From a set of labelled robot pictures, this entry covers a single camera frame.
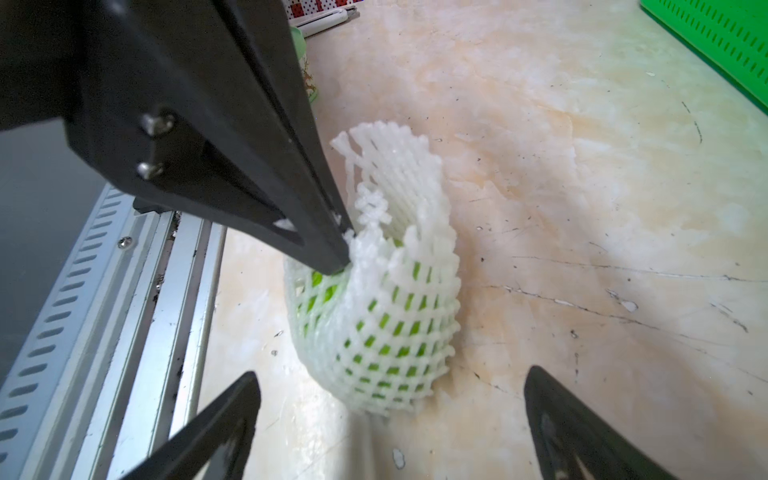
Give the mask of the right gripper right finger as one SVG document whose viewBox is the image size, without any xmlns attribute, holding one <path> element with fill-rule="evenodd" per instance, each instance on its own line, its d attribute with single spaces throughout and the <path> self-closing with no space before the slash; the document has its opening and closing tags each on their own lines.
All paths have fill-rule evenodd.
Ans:
<svg viewBox="0 0 768 480">
<path fill-rule="evenodd" d="M 530 368 L 524 399 L 544 479 L 671 479 L 540 366 Z"/>
</svg>

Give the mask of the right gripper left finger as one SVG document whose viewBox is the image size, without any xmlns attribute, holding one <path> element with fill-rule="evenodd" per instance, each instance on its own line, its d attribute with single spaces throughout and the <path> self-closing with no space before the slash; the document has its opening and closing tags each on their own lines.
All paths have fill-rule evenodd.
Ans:
<svg viewBox="0 0 768 480">
<path fill-rule="evenodd" d="M 255 436 L 261 391 L 247 371 L 127 479 L 241 479 Z"/>
</svg>

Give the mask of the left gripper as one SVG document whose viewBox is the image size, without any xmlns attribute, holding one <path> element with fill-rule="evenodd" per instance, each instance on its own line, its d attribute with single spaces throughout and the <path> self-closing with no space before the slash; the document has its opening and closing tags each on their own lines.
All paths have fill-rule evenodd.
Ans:
<svg viewBox="0 0 768 480">
<path fill-rule="evenodd" d="M 1 126 L 57 117 L 119 190 L 323 274 L 349 264 L 281 2 L 3 2 Z"/>
</svg>

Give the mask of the custard apple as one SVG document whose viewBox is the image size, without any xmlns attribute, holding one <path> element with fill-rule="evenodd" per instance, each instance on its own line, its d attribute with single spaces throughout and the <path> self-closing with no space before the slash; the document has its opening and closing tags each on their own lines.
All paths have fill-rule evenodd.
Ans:
<svg viewBox="0 0 768 480">
<path fill-rule="evenodd" d="M 322 388 L 383 416 L 431 395 L 460 329 L 453 269 L 410 261 L 374 280 L 351 269 L 323 275 L 294 261 L 285 267 L 294 348 Z"/>
</svg>

